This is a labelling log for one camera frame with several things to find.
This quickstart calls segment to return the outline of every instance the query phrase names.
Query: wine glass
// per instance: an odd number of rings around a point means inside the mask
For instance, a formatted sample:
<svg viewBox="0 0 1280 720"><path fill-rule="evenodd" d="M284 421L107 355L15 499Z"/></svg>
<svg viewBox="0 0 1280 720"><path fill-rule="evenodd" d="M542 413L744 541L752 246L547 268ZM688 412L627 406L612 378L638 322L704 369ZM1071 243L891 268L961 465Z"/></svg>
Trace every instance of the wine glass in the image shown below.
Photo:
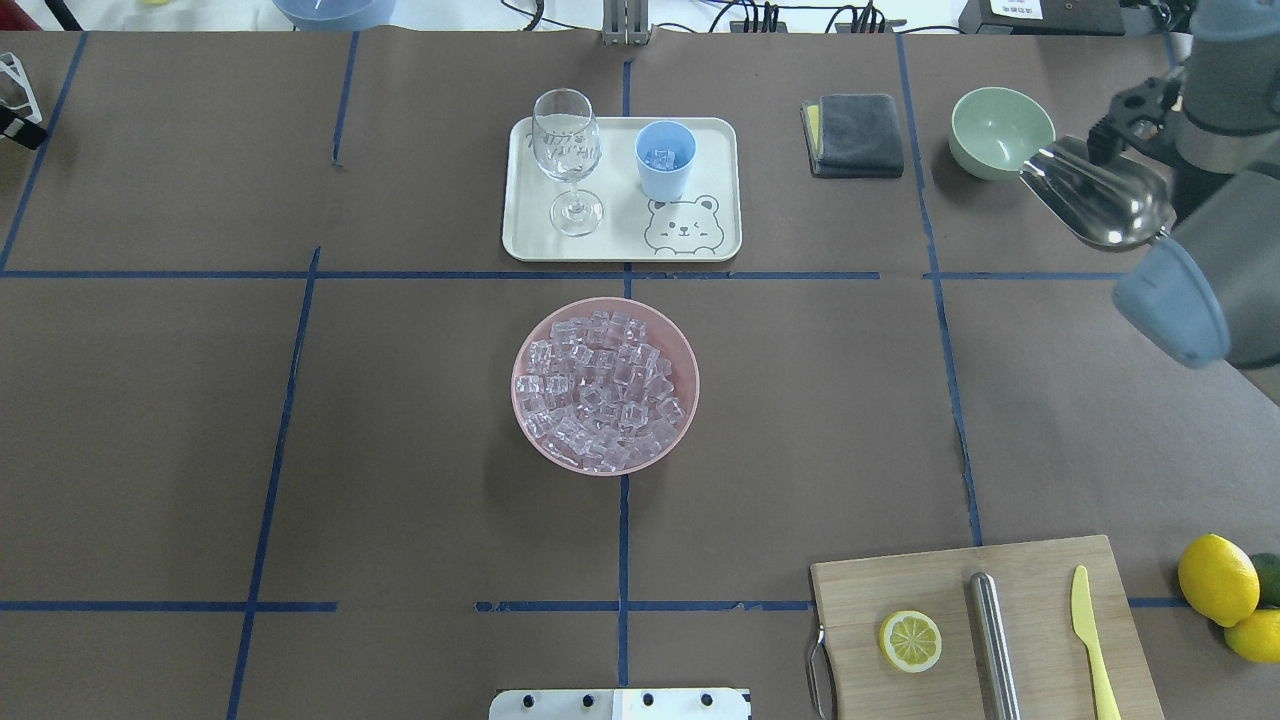
<svg viewBox="0 0 1280 720"><path fill-rule="evenodd" d="M568 183L552 201L552 225L570 237L594 231L604 205L594 192L577 188L600 163L600 127L591 101L567 87L544 92L534 102L532 145L547 177Z"/></svg>

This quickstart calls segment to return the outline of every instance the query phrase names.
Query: bowl of ice cubes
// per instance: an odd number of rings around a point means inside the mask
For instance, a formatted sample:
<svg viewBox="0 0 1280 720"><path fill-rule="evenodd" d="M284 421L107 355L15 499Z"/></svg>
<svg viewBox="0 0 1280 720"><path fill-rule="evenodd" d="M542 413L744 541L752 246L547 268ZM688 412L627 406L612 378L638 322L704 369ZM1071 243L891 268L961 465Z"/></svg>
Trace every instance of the bowl of ice cubes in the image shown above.
<svg viewBox="0 0 1280 720"><path fill-rule="evenodd" d="M561 307L516 355L511 404L529 442L585 475L653 465L698 410L698 360L666 315L622 297Z"/></svg>

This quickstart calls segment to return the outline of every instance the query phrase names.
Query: yellow knife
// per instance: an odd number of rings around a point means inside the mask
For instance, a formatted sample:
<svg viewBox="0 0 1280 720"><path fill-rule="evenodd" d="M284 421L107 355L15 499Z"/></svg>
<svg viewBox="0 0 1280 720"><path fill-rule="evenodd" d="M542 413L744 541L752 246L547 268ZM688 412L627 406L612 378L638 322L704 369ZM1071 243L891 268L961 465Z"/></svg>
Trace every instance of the yellow knife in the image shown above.
<svg viewBox="0 0 1280 720"><path fill-rule="evenodd" d="M1098 626L1093 623L1093 600L1089 597L1089 571L1084 565L1075 566L1071 579L1071 628L1076 637L1089 648L1089 674L1093 675L1093 707L1098 720L1120 720L1116 696L1111 692L1107 679L1107 666L1102 662L1102 643L1098 642Z"/></svg>

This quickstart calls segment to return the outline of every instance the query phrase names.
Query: bowl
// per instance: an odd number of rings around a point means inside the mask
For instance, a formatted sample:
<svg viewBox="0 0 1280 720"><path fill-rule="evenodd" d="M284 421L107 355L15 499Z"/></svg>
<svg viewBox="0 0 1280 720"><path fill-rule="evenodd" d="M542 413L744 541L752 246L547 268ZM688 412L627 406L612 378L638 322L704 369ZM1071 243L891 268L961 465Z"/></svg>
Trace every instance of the bowl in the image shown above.
<svg viewBox="0 0 1280 720"><path fill-rule="evenodd" d="M552 324L568 320L571 318L590 318L593 311L603 310L611 315L614 311L628 313L632 319L644 320L645 323L645 342L657 347L662 351L662 357L671 360L671 374L668 379L675 386L671 396L676 397L680 402L680 407L685 413L682 421L676 425L675 439L664 445L662 450L654 456L644 461L639 461L634 465L628 465L617 470L593 470L585 469L579 462L575 462L571 457L566 457L562 454L556 454L548 447L544 447L543 442L534 437L534 430L530 424L526 423L526 413L521 406L521 397L516 391L516 379L526 374L526 357L529 354L529 347L538 340L547 340L550 336ZM626 300L622 297L589 297L586 300L579 300L577 302L571 302L556 310L548 315L541 323L529 333L525 342L520 346L520 352L516 354L516 361L511 370L511 406L516 414L516 421L520 425L525 438L543 454L544 457L552 462L564 468L566 470L572 470L584 475L593 477L617 477L625 473L635 473L636 470L643 470L649 465L662 460L671 452L680 441L684 439L685 433L689 430L689 425L694 421L694 415L698 411L698 396L700 392L701 377L698 373L698 359L694 357L694 348L689 346L689 338L685 333L680 332L666 315L649 307L643 302L636 302L635 300ZM575 400L579 398L575 391Z"/></svg>
<svg viewBox="0 0 1280 720"><path fill-rule="evenodd" d="M271 0L298 29L356 31L390 22L396 0Z"/></svg>
<svg viewBox="0 0 1280 720"><path fill-rule="evenodd" d="M979 87L951 110L947 145L975 178L1016 179L1023 163L1053 142L1053 120L1030 97L1007 87Z"/></svg>

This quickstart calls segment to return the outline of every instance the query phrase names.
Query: metal scoop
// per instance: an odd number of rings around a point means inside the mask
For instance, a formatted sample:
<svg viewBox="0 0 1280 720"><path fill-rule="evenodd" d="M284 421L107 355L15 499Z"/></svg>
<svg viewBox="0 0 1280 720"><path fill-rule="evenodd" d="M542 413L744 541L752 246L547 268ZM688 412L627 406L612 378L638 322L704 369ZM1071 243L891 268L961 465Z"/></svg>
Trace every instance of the metal scoop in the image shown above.
<svg viewBox="0 0 1280 720"><path fill-rule="evenodd" d="M1133 250L1164 236L1174 222L1165 178L1123 156L1094 165L1078 137L1041 147L1018 174L1089 247Z"/></svg>

